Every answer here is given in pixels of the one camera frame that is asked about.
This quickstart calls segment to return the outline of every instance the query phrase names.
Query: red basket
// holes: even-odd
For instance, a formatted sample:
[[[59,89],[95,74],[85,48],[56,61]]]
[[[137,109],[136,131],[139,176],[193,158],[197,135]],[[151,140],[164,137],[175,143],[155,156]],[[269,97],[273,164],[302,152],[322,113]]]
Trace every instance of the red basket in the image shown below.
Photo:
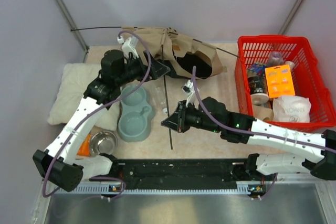
[[[246,69],[254,62],[266,63],[270,52],[279,51],[284,60],[295,63],[292,71],[295,93],[309,98],[310,123],[270,123],[305,132],[336,126],[336,112],[330,92],[324,86],[317,68],[318,60],[306,38],[281,35],[242,36],[238,39],[238,49],[235,78],[240,113],[253,115]]]

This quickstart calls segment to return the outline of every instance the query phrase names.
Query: wire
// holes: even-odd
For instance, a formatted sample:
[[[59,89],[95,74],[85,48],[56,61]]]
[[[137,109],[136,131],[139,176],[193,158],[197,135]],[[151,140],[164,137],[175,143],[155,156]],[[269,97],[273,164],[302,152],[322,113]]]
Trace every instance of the wire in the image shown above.
[[[114,197],[112,197],[113,195],[111,195],[111,198],[110,198],[111,200],[119,198],[121,196],[121,194],[124,192],[124,190],[126,189],[126,183],[122,179],[113,178],[113,177],[101,177],[101,176],[97,176],[97,177],[93,177],[93,178],[96,178],[96,179],[108,179],[108,180],[111,180],[111,181],[119,181],[119,182],[121,182],[122,186],[121,186],[120,192],[118,194],[116,194]],[[78,207],[84,201],[87,201],[88,199],[101,198],[101,197],[102,196],[98,196],[98,195],[86,197],[86,198],[82,199],[81,201],[73,204],[71,207],[69,207],[61,215],[59,215],[58,213],[56,213],[56,204],[53,204],[53,214],[58,219],[63,218],[66,214],[68,214],[70,211],[72,211],[73,209],[75,209],[76,207]]]
[[[122,27],[121,26],[94,26],[94,27],[85,27],[85,28],[71,29],[70,31],[83,31],[83,30],[94,30],[94,29],[105,29],[105,28],[122,28]],[[232,52],[226,51],[226,50],[224,50],[222,48],[216,47],[216,49],[218,49],[218,50],[220,50],[222,52],[225,52],[225,53],[227,53],[229,55],[232,55],[232,56],[235,56],[235,57],[239,58],[238,55],[236,55],[236,54],[234,54]]]
[[[285,140],[287,139],[287,142],[290,142],[290,143],[297,143],[297,144],[301,144],[301,145],[306,145],[306,146],[310,146],[310,147],[318,148],[318,149],[325,150],[325,151],[329,151],[329,152],[332,152],[332,153],[335,153],[335,154],[336,154],[336,150],[331,149],[331,148],[329,148],[329,147],[321,146],[321,145],[318,145],[318,144],[306,143],[306,142],[303,142],[303,141],[293,140],[293,139],[286,138],[286,137],[283,137],[283,136],[277,136],[277,135],[268,134],[268,133],[240,130],[240,129],[236,129],[236,128],[232,128],[232,127],[229,127],[229,126],[227,126],[227,125],[224,125],[223,123],[221,123],[220,121],[218,121],[217,119],[215,119],[215,118],[210,114],[209,110],[205,107],[204,103],[202,102],[202,99],[201,99],[201,97],[200,97],[200,95],[199,95],[199,92],[198,92],[198,90],[197,90],[197,84],[196,84],[196,66],[193,67],[192,82],[194,83],[195,94],[196,94],[197,100],[198,100],[198,102],[199,102],[201,108],[203,109],[203,111],[205,112],[205,114],[206,114],[206,115],[207,115],[207,116],[208,116],[208,117],[209,117],[215,124],[217,124],[218,126],[224,128],[224,129],[226,129],[226,130],[228,130],[228,131],[233,131],[233,132],[237,132],[237,133],[241,133],[241,134],[266,136],[266,137],[272,137],[272,138],[276,138],[276,139],[283,140],[283,141],[285,141]]]
[[[104,29],[104,28],[122,28],[122,27],[121,26],[96,26],[96,27],[71,29],[70,31],[83,31],[83,30]]]
[[[161,55],[162,55],[162,60],[164,59],[164,53],[163,53],[163,45],[161,46]],[[166,98],[166,105],[167,105],[167,116],[170,116],[169,112],[169,101],[168,101],[168,92],[167,92],[167,81],[166,81],[166,75],[163,76],[163,84],[164,84],[164,94]],[[172,140],[172,130],[168,129],[169,132],[169,141],[170,141],[170,149],[173,149],[173,140]]]
[[[127,33],[127,34],[131,34],[132,36],[134,36],[135,38],[137,38],[140,43],[143,45],[143,47],[145,48],[146,50],[146,54],[147,54],[147,57],[148,57],[148,68],[147,68],[147,71],[146,71],[146,74],[145,76],[143,77],[143,79],[140,81],[140,83],[135,87],[135,89],[133,89],[131,92],[127,93],[126,95],[122,96],[122,97],[118,97],[117,99],[115,99],[114,101],[111,101],[105,105],[102,105],[101,107],[95,109],[94,111],[92,111],[91,113],[89,113],[85,118],[83,118],[77,125],[75,128],[73,128],[73,131],[76,131],[79,129],[79,127],[92,115],[94,115],[95,113],[97,113],[98,111],[106,108],[106,107],[109,107],[111,106],[112,104],[116,103],[116,102],[119,102],[120,100],[128,97],[130,94],[132,94],[133,92],[135,92],[141,85],[143,85],[143,83],[146,81],[149,73],[150,73],[150,70],[151,70],[151,55],[150,55],[150,51],[149,51],[149,48],[147,46],[147,44],[137,35],[135,34],[134,32],[132,31],[126,31],[126,30],[123,30],[123,31],[120,31],[118,33],[118,38],[120,38],[121,34],[123,33]],[[61,146],[61,148],[58,150],[58,152],[56,153],[56,155],[53,157],[53,159],[51,160],[50,162],[50,165],[48,166],[48,169],[46,171],[46,175],[45,175],[45,180],[44,180],[44,183],[43,183],[43,187],[42,187],[42,196],[47,198],[47,197],[50,197],[51,195],[53,195],[58,189],[59,187],[57,187],[55,190],[53,190],[52,192],[48,193],[47,194],[47,182],[48,182],[48,178],[50,176],[50,172],[51,172],[51,169],[53,168],[53,165],[54,163],[56,162],[58,156],[62,153],[62,151],[64,150],[65,146],[67,146],[68,142],[71,140],[72,138],[72,134],[70,133],[68,138],[64,141],[63,145]]]
[[[264,199],[269,194],[269,192],[274,187],[274,184],[275,184],[275,181],[277,181],[277,178],[278,178],[278,173],[275,173],[274,179],[273,179],[272,184],[270,185],[269,189],[265,192],[264,195],[258,197],[260,200]]]

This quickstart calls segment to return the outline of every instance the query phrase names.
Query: white plastic bag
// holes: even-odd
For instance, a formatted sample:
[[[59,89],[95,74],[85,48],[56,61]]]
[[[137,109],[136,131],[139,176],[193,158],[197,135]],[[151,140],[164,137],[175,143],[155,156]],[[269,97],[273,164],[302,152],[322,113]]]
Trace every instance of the white plastic bag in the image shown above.
[[[311,104],[308,98],[296,95],[281,95],[273,100],[275,122],[309,123]]]

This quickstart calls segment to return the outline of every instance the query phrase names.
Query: metal frame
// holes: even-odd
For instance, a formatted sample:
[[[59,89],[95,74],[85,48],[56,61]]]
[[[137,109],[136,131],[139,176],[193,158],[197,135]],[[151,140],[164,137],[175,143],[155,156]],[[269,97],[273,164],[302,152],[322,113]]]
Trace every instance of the metal frame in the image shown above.
[[[316,190],[328,224],[336,224],[336,198],[331,183],[317,183]]]
[[[83,39],[81,33],[79,31],[75,31],[77,29],[76,23],[71,17],[67,6],[64,4],[63,0],[55,0],[56,4],[59,7],[60,12],[63,14],[63,17],[65,18],[70,30],[73,31],[74,37],[77,39],[78,43],[81,45],[83,51],[87,52],[89,50],[89,46]]]
[[[295,18],[296,14],[298,13],[300,7],[302,6],[303,2],[305,0],[296,0],[294,6],[292,7],[291,11],[289,12],[287,18],[285,19],[285,22],[283,23],[282,27],[280,28],[280,31],[278,32],[278,34],[280,35],[284,35],[289,26],[291,25],[293,19]]]
[[[110,185],[119,186],[120,183],[115,182],[92,182],[92,183],[81,183],[75,190],[71,192],[59,189],[57,194],[106,194],[106,195],[116,195],[118,193],[109,191]],[[214,190],[156,190],[156,189],[146,189],[146,190],[125,190],[123,192],[125,195],[202,195],[202,194],[234,194],[234,195],[247,195],[250,194],[248,191],[248,184],[237,184],[237,189],[214,189]]]

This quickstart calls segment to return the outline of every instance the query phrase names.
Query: double pet bowl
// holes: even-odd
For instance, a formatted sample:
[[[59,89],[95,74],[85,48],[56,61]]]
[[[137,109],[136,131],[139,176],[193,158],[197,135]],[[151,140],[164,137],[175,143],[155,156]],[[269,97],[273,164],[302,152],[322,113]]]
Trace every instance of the double pet bowl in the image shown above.
[[[126,86],[121,95],[135,89],[137,85]],[[122,113],[118,123],[120,137],[126,142],[145,140],[151,133],[151,121],[155,111],[149,104],[149,95],[143,87],[121,100]]]

